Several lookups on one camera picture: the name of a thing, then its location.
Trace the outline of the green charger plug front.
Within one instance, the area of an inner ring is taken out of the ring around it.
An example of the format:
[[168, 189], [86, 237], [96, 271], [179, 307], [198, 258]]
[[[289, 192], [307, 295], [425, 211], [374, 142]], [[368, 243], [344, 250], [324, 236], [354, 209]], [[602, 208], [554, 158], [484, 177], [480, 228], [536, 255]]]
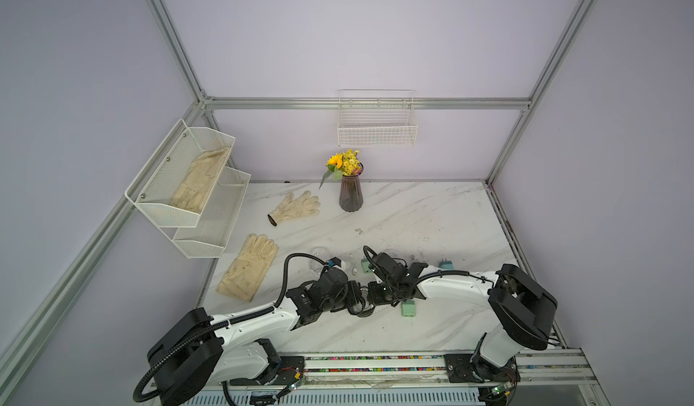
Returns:
[[413, 299], [403, 301], [400, 305], [401, 316], [404, 318], [413, 318], [417, 315], [416, 303]]

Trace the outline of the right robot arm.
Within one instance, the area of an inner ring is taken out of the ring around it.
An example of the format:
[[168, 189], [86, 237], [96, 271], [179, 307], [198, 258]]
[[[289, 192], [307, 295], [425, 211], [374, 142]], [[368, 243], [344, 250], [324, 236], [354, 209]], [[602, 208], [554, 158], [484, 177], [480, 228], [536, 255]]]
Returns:
[[363, 253], [377, 278], [369, 283], [367, 293], [374, 307], [414, 299], [453, 299], [493, 311], [497, 324], [468, 355], [461, 376], [465, 382], [491, 382], [506, 373], [520, 351], [544, 351], [551, 345], [558, 301], [514, 264], [504, 263], [495, 272], [468, 272], [426, 263], [406, 265], [368, 246]]

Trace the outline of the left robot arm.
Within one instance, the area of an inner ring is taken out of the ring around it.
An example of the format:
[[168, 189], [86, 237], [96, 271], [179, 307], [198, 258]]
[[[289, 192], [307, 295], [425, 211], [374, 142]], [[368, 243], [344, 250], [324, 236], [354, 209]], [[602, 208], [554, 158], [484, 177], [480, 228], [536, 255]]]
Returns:
[[[321, 264], [320, 276], [289, 288], [289, 265], [298, 257]], [[223, 386], [237, 379], [266, 384], [281, 362], [270, 336], [308, 326], [328, 312], [358, 315], [365, 308], [361, 285], [341, 266], [304, 252], [289, 254], [275, 302], [237, 315], [211, 316], [204, 308], [186, 313], [148, 352], [149, 368], [133, 399], [181, 405], [213, 379]]]

